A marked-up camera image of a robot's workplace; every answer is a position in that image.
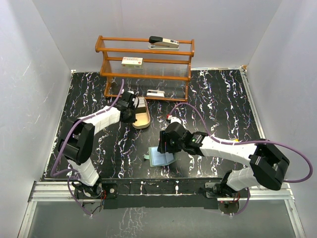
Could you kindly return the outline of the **mint green card holder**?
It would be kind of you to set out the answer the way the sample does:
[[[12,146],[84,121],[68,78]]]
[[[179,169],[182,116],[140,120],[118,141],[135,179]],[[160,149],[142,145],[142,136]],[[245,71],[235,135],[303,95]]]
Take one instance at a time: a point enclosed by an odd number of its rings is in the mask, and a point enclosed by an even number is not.
[[[150,167],[168,166],[176,161],[172,153],[160,153],[158,147],[149,147],[148,154],[144,154],[143,157],[149,161]]]

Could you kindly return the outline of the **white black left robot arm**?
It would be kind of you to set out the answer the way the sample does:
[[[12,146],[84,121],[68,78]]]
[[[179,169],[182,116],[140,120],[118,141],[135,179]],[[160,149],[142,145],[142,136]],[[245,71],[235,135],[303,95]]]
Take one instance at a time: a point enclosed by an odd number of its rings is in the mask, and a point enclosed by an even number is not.
[[[99,174],[91,160],[95,135],[118,122],[134,123],[138,105],[137,96],[130,91],[124,91],[110,106],[85,117],[68,118],[60,134],[58,156],[51,176],[60,175],[60,172],[56,171],[57,163],[65,157],[72,166],[71,171],[85,185],[85,192],[92,198],[100,196],[102,185],[97,182]]]

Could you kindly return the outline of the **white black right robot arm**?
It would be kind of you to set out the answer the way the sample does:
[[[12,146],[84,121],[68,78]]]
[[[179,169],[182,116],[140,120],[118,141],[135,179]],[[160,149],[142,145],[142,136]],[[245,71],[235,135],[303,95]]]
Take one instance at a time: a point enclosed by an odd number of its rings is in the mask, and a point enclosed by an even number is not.
[[[220,157],[244,165],[238,171],[229,170],[220,183],[204,187],[211,196],[231,197],[251,186],[263,186],[278,191],[281,189],[289,160],[273,144],[258,140],[255,143],[234,143],[224,139],[212,139],[206,132],[191,133],[178,122],[172,122],[159,133],[158,152]]]

